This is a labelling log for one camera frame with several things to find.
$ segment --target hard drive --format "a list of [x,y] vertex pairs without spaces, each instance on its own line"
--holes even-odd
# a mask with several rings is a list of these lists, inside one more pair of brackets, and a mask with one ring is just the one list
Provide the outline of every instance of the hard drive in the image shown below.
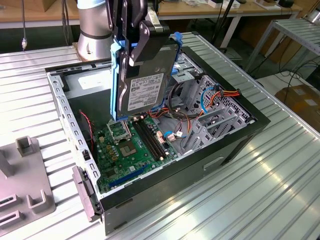
[[137,76],[125,77],[125,69],[119,73],[116,93],[119,118],[147,112],[163,104],[177,50],[178,45],[168,41],[154,59],[139,66]]

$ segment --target cable connector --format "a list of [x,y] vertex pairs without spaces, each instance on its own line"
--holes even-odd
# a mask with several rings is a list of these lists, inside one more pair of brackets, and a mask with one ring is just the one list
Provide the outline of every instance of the cable connector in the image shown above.
[[219,83],[216,83],[215,85],[214,85],[214,88],[215,88],[215,90],[218,92],[218,91],[220,91],[220,85],[219,85]]
[[23,51],[24,51],[24,50],[27,48],[27,45],[28,45],[28,41],[27,41],[26,38],[23,38],[23,39],[22,39],[21,45],[22,45],[22,49],[23,49]]

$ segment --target red cable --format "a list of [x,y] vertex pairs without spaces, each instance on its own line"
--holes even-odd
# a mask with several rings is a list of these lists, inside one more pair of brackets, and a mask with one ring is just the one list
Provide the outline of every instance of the red cable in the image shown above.
[[91,122],[90,122],[89,118],[87,117],[87,115],[85,115],[82,111],[79,111],[79,113],[81,113],[85,117],[85,119],[89,125],[90,137],[91,137],[91,152],[93,153],[94,152],[94,137],[93,137],[93,133],[92,133]]

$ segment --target cardboard box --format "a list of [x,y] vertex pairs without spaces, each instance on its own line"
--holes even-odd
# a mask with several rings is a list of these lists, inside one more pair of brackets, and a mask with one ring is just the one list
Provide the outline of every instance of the cardboard box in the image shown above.
[[[284,102],[287,88],[276,93],[275,97]],[[285,101],[292,111],[320,132],[320,96],[307,85],[288,88]]]
[[[24,9],[45,12],[56,0],[24,0]],[[0,0],[0,5],[21,8],[21,0]]]

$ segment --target metal table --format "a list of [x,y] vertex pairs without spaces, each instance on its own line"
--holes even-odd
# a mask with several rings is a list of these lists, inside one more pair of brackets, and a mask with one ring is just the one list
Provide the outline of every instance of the metal table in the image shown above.
[[[236,159],[108,238],[310,239],[320,233],[319,134],[256,84],[201,36],[190,46],[260,109],[271,123]],[[72,180],[74,161],[44,67],[79,62],[72,47],[0,55],[0,144],[37,137],[56,211],[1,238],[102,240],[89,223]]]
[[[260,41],[253,50],[248,64],[245,67],[245,71],[248,72],[251,65],[254,63],[257,55],[259,54],[261,48],[265,44],[271,32],[276,29],[280,31],[280,34],[273,42],[272,46],[269,48],[266,56],[273,52],[277,47],[280,40],[284,35],[288,36],[292,40],[295,40],[302,46],[306,47],[308,50],[320,55],[320,26],[314,25],[305,19],[285,19],[285,20],[273,20],[269,24],[268,28],[265,30]],[[301,60],[306,56],[308,50],[304,52]]]

